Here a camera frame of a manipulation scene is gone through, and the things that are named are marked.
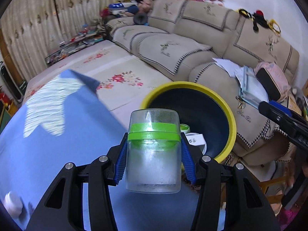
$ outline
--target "metal screw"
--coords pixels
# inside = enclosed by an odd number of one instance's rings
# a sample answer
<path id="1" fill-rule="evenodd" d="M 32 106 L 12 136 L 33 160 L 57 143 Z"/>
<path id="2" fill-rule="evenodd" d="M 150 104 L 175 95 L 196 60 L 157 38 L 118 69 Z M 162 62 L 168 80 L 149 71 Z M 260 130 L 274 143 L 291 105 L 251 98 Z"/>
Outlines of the metal screw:
<path id="1" fill-rule="evenodd" d="M 244 165 L 243 165 L 242 163 L 237 163 L 235 166 L 236 166 L 236 168 L 239 169 L 239 170 L 244 169 Z"/>
<path id="2" fill-rule="evenodd" d="M 100 162 L 105 162 L 105 161 L 108 160 L 108 157 L 107 157 L 107 156 L 101 156 L 101 157 L 99 157 L 98 160 L 99 160 Z"/>
<path id="3" fill-rule="evenodd" d="M 209 162 L 211 160 L 211 157 L 209 156 L 202 156 L 202 160 L 205 162 Z"/>
<path id="4" fill-rule="evenodd" d="M 71 169 L 73 166 L 74 166 L 74 164 L 71 163 L 71 162 L 65 164 L 66 169 Z"/>

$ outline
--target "pink bag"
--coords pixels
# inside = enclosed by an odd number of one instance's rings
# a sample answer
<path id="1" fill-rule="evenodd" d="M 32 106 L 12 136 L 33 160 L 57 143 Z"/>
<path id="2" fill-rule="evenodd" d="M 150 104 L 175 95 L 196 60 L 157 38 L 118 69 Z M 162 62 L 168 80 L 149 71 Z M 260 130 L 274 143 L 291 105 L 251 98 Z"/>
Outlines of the pink bag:
<path id="1" fill-rule="evenodd" d="M 259 62 L 254 73 L 265 88 L 270 100 L 283 102 L 288 97 L 290 91 L 288 80 L 276 63 Z"/>

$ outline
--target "plastic container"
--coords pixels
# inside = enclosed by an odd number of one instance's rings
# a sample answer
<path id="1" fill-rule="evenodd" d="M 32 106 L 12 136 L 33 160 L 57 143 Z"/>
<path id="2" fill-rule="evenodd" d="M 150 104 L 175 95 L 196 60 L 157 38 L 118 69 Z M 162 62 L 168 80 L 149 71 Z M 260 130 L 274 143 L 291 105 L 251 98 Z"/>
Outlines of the plastic container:
<path id="1" fill-rule="evenodd" d="M 181 189 L 181 135 L 176 111 L 132 112 L 127 137 L 126 189 L 172 194 Z"/>

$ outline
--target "yellow bucket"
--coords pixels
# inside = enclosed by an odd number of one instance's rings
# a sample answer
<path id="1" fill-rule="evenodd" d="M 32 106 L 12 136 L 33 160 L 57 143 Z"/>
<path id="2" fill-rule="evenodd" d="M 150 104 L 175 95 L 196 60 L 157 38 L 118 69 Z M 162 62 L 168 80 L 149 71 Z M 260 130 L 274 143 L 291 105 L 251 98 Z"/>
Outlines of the yellow bucket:
<path id="1" fill-rule="evenodd" d="M 191 132 L 203 134 L 206 154 L 221 163 L 231 152 L 236 123 L 228 104 L 213 90 L 193 82 L 170 82 L 150 92 L 141 109 L 165 108 L 178 112 L 180 123 Z"/>

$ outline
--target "white ball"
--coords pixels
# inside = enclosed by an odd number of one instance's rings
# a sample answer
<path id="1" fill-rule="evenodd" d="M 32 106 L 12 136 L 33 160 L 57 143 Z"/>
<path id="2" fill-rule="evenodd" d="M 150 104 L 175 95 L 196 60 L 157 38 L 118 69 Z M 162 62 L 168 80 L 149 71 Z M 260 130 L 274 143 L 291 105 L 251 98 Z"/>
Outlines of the white ball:
<path id="1" fill-rule="evenodd" d="M 18 218 L 23 210 L 23 203 L 20 197 L 12 191 L 6 194 L 3 206 L 12 218 Z"/>

